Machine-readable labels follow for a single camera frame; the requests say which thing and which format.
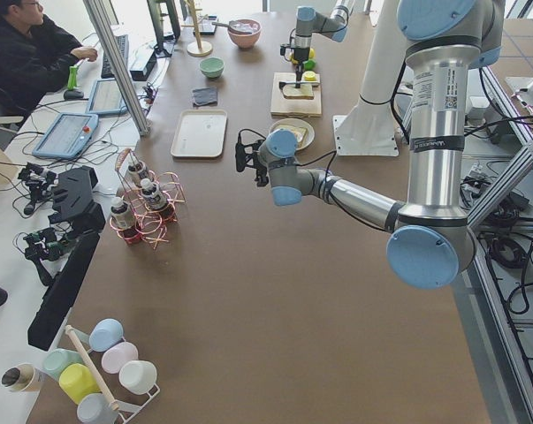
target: folded cloth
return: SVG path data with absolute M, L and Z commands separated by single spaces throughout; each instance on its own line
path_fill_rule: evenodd
M 206 104 L 217 104 L 217 88 L 195 88 L 192 90 L 194 106 L 204 106 Z

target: black jacket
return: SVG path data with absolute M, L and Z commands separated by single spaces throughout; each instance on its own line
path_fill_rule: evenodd
M 78 62 L 70 51 L 81 46 L 46 15 L 30 32 L 26 38 L 0 15 L 0 103 L 26 116 L 46 93 L 67 84 L 70 66 Z

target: paper cup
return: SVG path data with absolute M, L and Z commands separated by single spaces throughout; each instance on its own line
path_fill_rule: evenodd
M 58 381 L 60 375 L 71 364 L 83 364 L 79 353 L 67 349 L 54 349 L 44 358 L 42 368 L 46 374 Z
M 78 420 L 85 424 L 113 424 L 117 417 L 101 393 L 85 396 L 78 405 Z
M 117 320 L 106 318 L 95 325 L 89 335 L 89 345 L 96 352 L 105 352 L 123 339 L 123 326 Z
M 58 384 L 76 405 L 79 405 L 85 396 L 100 392 L 89 368 L 81 364 L 71 364 L 66 368 L 60 375 Z
M 147 393 L 156 384 L 157 371 L 152 362 L 147 360 L 131 360 L 118 373 L 121 385 L 134 393 Z
M 117 374 L 131 360 L 139 358 L 136 346 L 129 342 L 115 344 L 101 358 L 101 366 L 109 374 Z
M 10 391 L 38 391 L 40 390 L 44 380 L 46 380 L 46 373 L 34 367 L 32 364 L 17 365 L 20 370 L 20 378 L 12 386 Z

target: round plate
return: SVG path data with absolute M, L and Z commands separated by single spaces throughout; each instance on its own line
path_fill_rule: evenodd
M 298 126 L 301 128 L 308 129 L 308 132 L 305 134 L 305 140 L 301 143 L 301 147 L 297 149 L 298 152 L 300 150 L 303 150 L 307 146 L 309 146 L 313 142 L 313 139 L 316 136 L 316 132 L 313 129 L 313 126 L 311 126 L 308 122 L 304 121 L 303 119 L 298 119 L 296 117 L 286 117 L 284 119 L 280 119 L 279 121 L 276 121 L 270 127 L 269 133 L 272 133 L 273 131 L 278 129 L 280 125 L 291 125 L 291 126 Z

